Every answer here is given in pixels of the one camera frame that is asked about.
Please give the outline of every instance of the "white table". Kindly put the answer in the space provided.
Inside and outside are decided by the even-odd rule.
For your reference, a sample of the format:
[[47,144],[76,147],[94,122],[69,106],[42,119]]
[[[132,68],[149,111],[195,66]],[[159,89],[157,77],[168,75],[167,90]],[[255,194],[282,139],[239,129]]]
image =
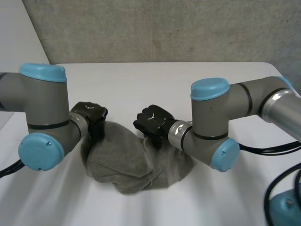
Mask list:
[[[91,101],[109,110],[107,120],[135,131],[143,108],[157,104],[175,118],[191,120],[190,85],[207,77],[230,83],[279,76],[266,63],[65,64],[70,107]],[[18,159],[27,134],[25,116],[15,113],[0,131],[0,169]],[[293,138],[257,116],[230,122],[230,137],[268,147]],[[243,152],[236,166],[220,173],[198,163],[168,189],[125,196],[112,185],[87,177],[79,145],[50,171],[23,168],[0,179],[2,226],[257,226],[264,225],[263,196],[268,184],[300,162],[301,152],[265,157]],[[290,189],[286,179],[276,193]]]

